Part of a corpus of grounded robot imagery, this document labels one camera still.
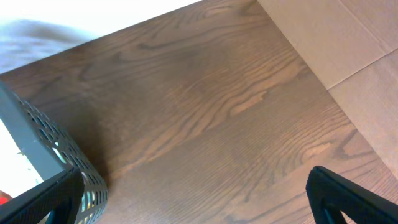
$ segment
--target gray basket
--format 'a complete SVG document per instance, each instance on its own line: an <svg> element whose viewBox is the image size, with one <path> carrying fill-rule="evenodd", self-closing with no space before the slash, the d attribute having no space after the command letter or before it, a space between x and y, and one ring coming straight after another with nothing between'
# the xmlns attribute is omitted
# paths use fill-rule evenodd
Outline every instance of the gray basket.
<svg viewBox="0 0 398 224"><path fill-rule="evenodd" d="M0 119L44 181L71 166L80 168L85 193L75 223L94 223L105 210L108 189L70 135L1 82Z"/></svg>

